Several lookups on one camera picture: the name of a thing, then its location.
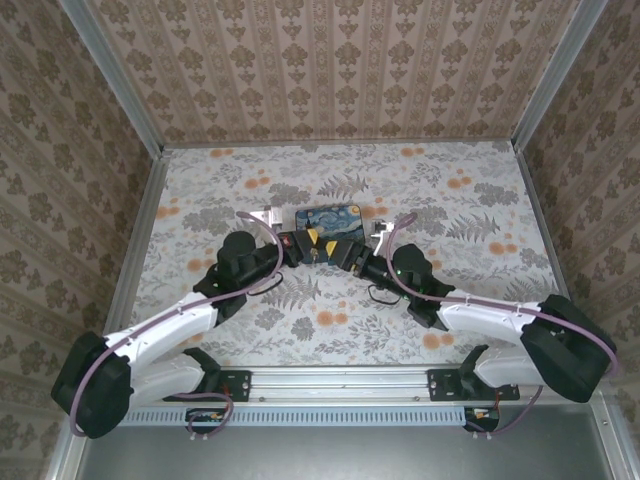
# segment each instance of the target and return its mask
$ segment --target patterned table surface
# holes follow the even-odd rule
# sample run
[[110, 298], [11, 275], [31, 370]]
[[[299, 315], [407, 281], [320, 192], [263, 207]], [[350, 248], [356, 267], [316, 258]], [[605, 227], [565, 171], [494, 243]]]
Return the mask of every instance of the patterned table surface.
[[[353, 144], [184, 149], [170, 158], [131, 323], [170, 306], [214, 263], [225, 235], [255, 225], [237, 210], [357, 204], [365, 222], [418, 220], [398, 235], [434, 274], [471, 293], [542, 300], [556, 290], [508, 142]], [[231, 320], [194, 338], [224, 365], [459, 362], [490, 340], [428, 330], [373, 302], [368, 284], [326, 264], [284, 269], [284, 282], [249, 298]]]

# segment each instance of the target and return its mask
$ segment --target gray floor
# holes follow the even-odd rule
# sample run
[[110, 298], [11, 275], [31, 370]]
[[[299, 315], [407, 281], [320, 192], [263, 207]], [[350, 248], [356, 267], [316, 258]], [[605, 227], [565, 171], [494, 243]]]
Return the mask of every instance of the gray floor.
[[90, 442], [78, 476], [153, 479], [610, 479], [587, 407], [534, 408], [492, 440], [459, 428], [122, 428]]

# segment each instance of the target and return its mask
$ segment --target perforated metal strip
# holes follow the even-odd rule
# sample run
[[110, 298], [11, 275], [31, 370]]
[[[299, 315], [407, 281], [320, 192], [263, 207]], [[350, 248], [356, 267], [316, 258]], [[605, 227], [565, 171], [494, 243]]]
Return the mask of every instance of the perforated metal strip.
[[[122, 427], [186, 426], [187, 407], [148, 407], [129, 412]], [[242, 407], [229, 426], [365, 427], [464, 425], [462, 407]], [[194, 422], [194, 426], [212, 423]]]

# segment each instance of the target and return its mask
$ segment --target patterned wallpaper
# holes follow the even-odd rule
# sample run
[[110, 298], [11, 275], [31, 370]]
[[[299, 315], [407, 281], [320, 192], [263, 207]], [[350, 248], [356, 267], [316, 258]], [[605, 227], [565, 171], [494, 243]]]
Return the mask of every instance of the patterned wallpaper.
[[525, 156], [573, 298], [619, 347], [618, 398], [640, 440], [638, 98], [640, 2], [611, 0]]
[[101, 330], [150, 159], [55, 1], [0, 2], [0, 478], [38, 478], [49, 391]]
[[168, 144], [509, 137], [578, 0], [90, 0]]

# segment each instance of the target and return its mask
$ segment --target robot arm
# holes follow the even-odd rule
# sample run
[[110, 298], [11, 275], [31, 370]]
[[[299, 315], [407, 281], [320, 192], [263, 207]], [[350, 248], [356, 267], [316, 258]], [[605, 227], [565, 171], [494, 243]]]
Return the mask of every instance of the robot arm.
[[[584, 336], [562, 330], [536, 315], [522, 313], [519, 308], [566, 319], [596, 335], [615, 351], [615, 345], [604, 332], [569, 300], [557, 295], [550, 295], [541, 303], [522, 305], [495, 300], [486, 302], [513, 305], [516, 307], [513, 312], [480, 306], [476, 302], [461, 303], [460, 298], [469, 299], [471, 295], [436, 279], [431, 263], [413, 244], [395, 251], [391, 261], [394, 272], [403, 285], [438, 297], [440, 301], [407, 295], [391, 277], [386, 259], [364, 244], [348, 240], [322, 242], [311, 229], [280, 233], [278, 237], [284, 251], [284, 263], [289, 267], [297, 267], [305, 258], [315, 258], [314, 252], [323, 248], [339, 268], [407, 300], [407, 311], [420, 325], [444, 331], [474, 331], [508, 342], [506, 348], [479, 346], [469, 355], [460, 369], [459, 388], [463, 398], [473, 399], [476, 390], [487, 386], [498, 388], [520, 384], [548, 385], [567, 399], [589, 400], [609, 365], [608, 356]], [[215, 391], [219, 387], [221, 368], [197, 348], [187, 349], [173, 359], [152, 362], [190, 337], [231, 318], [246, 303], [245, 295], [213, 300], [212, 303], [202, 301], [255, 284], [272, 273], [277, 260], [276, 245], [256, 248], [249, 233], [229, 234], [218, 251], [218, 263], [194, 286], [193, 293], [134, 327], [106, 337], [98, 337], [92, 332], [81, 336], [74, 343], [54, 384], [53, 399], [69, 413], [89, 367], [109, 347], [124, 339], [129, 341], [100, 365], [80, 399], [76, 421], [90, 438], [100, 437], [115, 428], [131, 407], [182, 392]], [[201, 305], [182, 311], [182, 307], [197, 301]], [[173, 311], [177, 313], [131, 338], [132, 334]]]
[[[609, 367], [609, 356], [584, 335], [558, 327], [530, 314], [532, 311], [566, 320], [597, 337], [611, 351], [616, 350], [610, 337], [565, 297], [549, 295], [543, 302], [519, 304], [472, 296], [433, 277], [431, 263], [413, 244], [394, 252], [391, 260], [394, 272], [405, 286], [441, 301], [407, 295], [391, 277], [386, 259], [373, 255], [373, 250], [365, 245], [337, 241], [329, 242], [326, 249], [331, 260], [343, 270], [408, 300], [407, 312], [422, 326], [473, 331], [509, 343], [502, 348], [477, 347], [479, 350], [469, 355], [471, 365], [465, 361], [460, 371], [464, 398], [472, 399], [476, 390], [485, 385], [498, 388], [520, 384], [547, 385], [574, 402], [589, 401]], [[496, 308], [496, 304], [510, 308]]]

